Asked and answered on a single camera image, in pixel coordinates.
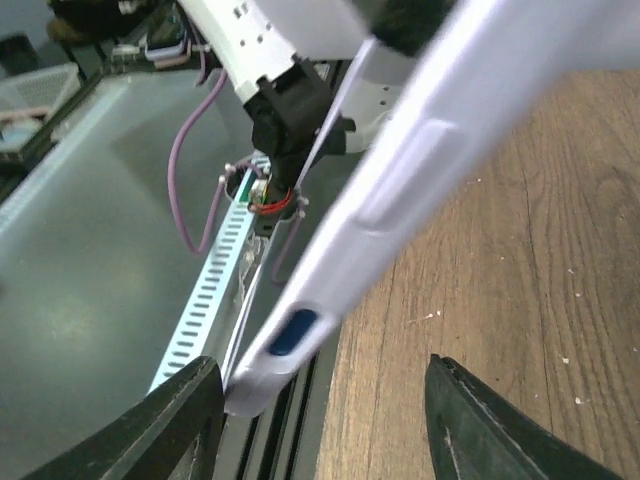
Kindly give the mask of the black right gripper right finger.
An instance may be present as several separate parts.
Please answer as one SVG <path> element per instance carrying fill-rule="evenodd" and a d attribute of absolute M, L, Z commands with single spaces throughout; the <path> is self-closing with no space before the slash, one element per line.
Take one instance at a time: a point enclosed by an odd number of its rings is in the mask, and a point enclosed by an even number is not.
<path fill-rule="evenodd" d="M 437 479 L 617 479 L 450 357 L 433 354 L 425 413 Z"/>

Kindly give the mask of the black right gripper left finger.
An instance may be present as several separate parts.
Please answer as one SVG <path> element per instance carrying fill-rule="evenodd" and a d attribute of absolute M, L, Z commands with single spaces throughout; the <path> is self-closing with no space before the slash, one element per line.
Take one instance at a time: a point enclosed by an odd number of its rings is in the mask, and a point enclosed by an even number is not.
<path fill-rule="evenodd" d="M 214 359 L 200 356 L 25 478 L 211 479 L 223 426 L 221 372 Z"/>

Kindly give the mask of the lilac phone case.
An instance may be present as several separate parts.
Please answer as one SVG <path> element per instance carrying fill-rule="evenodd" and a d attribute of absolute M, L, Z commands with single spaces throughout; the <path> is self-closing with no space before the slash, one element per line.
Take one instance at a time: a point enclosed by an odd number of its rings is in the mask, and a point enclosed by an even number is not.
<path fill-rule="evenodd" d="M 639 64 L 635 1 L 392 1 L 371 30 L 415 68 L 237 363 L 231 415 L 265 409 L 562 75 Z"/>

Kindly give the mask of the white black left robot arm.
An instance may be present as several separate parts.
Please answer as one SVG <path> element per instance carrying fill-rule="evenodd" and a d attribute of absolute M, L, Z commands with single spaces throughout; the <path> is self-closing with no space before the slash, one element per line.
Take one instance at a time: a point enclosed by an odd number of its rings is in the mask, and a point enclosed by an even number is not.
<path fill-rule="evenodd" d="M 272 190 L 286 193 L 319 158 L 369 50 L 415 56 L 450 5 L 430 1 L 183 1 L 253 122 L 270 160 Z"/>

